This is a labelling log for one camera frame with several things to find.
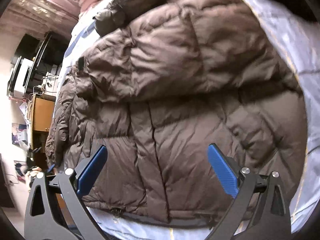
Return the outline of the brown puffer jacket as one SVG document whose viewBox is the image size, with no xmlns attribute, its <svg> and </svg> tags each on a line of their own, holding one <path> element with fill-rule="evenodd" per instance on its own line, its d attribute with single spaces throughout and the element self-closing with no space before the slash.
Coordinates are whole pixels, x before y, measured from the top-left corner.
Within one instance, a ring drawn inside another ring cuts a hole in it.
<svg viewBox="0 0 320 240">
<path fill-rule="evenodd" d="M 56 168 L 106 146 L 84 204 L 140 223 L 215 225 L 232 198 L 208 146 L 277 171 L 290 202 L 303 173 L 304 95 L 244 0 L 169 0 L 93 43 L 61 86 L 46 141 Z"/>
</svg>

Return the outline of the wooden bedside cabinet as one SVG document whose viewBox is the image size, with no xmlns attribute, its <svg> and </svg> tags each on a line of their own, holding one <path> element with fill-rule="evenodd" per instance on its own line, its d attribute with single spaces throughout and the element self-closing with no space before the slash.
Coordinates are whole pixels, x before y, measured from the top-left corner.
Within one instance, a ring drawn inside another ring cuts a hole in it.
<svg viewBox="0 0 320 240">
<path fill-rule="evenodd" d="M 35 93 L 31 96 L 31 101 L 28 102 L 27 120 L 30 123 L 29 128 L 29 144 L 34 150 L 37 145 L 45 146 L 45 135 L 48 135 L 52 116 L 54 112 L 55 102 L 44 99 L 39 94 Z"/>
</svg>

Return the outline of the white printer box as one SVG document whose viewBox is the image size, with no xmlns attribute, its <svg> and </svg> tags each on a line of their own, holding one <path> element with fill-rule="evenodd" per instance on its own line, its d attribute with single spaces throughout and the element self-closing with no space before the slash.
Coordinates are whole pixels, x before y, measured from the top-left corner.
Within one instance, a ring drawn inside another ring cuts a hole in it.
<svg viewBox="0 0 320 240">
<path fill-rule="evenodd" d="M 33 66 L 33 61 L 19 57 L 7 85 L 7 96 L 22 99 L 25 95 L 27 80 Z"/>
</svg>

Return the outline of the black monitor screen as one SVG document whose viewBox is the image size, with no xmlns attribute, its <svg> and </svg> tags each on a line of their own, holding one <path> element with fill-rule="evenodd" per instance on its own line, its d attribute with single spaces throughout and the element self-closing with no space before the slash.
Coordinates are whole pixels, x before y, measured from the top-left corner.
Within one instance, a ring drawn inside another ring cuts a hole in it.
<svg viewBox="0 0 320 240">
<path fill-rule="evenodd" d="M 62 35 L 53 31 L 46 33 L 23 81 L 24 96 L 31 94 L 35 86 L 42 84 L 47 73 L 50 74 L 55 66 L 58 67 L 62 63 L 67 47 L 68 41 Z"/>
</svg>

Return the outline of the light blue plaid bedsheet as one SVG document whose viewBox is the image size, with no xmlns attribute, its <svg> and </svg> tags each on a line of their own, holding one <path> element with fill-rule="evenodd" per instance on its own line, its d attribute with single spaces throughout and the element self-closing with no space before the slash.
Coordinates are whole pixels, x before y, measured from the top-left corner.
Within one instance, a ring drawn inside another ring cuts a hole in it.
<svg viewBox="0 0 320 240">
<path fill-rule="evenodd" d="M 300 233 L 311 221 L 319 203 L 319 24 L 308 23 L 273 0 L 244 0 L 257 16 L 279 55 L 296 74 L 305 95 L 308 144 L 303 176 L 291 200 L 292 233 Z M 97 39 L 92 16 L 106 4 L 83 16 L 72 31 L 62 62 L 60 89 L 80 55 Z M 204 239 L 208 229 L 173 229 L 139 224 L 104 211 L 89 209 L 104 233 L 119 239 Z"/>
</svg>

